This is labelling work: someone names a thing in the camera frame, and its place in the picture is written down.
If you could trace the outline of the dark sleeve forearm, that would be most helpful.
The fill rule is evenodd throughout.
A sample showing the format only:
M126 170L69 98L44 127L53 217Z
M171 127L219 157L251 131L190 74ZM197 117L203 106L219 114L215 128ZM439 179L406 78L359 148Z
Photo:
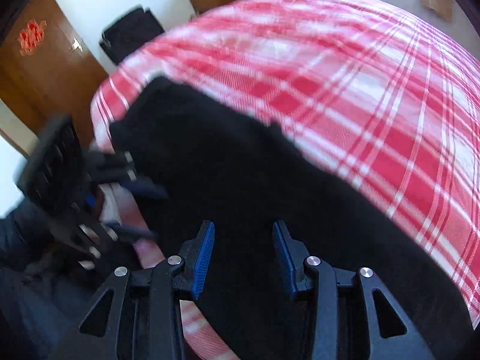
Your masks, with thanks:
M1 219L1 358L47 359L104 279L22 200Z

